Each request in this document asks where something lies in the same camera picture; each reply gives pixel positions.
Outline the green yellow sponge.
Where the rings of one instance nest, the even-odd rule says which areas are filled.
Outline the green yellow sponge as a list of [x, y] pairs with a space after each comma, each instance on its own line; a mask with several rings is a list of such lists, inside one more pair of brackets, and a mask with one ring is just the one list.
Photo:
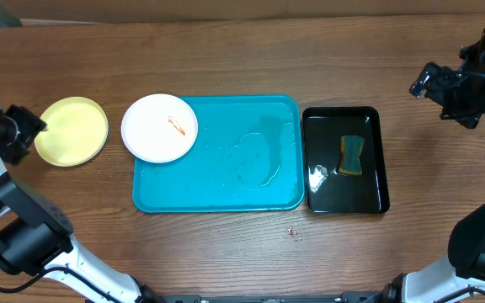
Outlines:
[[338, 171], [344, 175], [362, 174], [360, 163], [365, 139], [361, 136], [342, 136], [340, 139], [340, 162]]

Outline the yellow plate with sauce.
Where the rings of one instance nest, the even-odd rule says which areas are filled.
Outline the yellow plate with sauce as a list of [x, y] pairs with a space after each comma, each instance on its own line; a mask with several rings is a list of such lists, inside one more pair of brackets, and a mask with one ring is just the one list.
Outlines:
[[35, 138], [40, 157], [58, 167], [73, 167], [93, 159], [103, 148], [109, 122], [102, 108], [84, 97], [53, 103], [40, 117], [46, 128]]

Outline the white plate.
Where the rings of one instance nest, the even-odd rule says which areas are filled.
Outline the white plate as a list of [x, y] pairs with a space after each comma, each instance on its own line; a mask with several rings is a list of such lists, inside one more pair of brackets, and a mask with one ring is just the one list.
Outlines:
[[135, 101], [121, 122], [125, 147], [145, 162], [166, 163], [184, 156], [198, 135], [198, 120], [181, 98], [165, 93]]

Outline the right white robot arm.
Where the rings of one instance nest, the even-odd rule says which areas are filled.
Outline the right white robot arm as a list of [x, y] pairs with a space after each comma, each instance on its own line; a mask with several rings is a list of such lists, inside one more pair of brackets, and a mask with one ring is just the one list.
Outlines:
[[[485, 114], [485, 100], [481, 111]], [[446, 256], [428, 267], [398, 275], [373, 302], [458, 302], [485, 296], [485, 204], [459, 221]]]

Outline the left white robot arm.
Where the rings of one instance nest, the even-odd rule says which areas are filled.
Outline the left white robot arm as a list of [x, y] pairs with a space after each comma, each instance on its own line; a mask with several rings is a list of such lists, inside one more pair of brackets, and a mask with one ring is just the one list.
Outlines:
[[147, 285], [94, 256], [51, 201], [8, 173], [7, 164], [19, 163], [44, 128], [24, 107], [0, 109], [0, 269], [30, 275], [26, 287], [42, 278], [55, 280], [92, 302], [162, 301]]

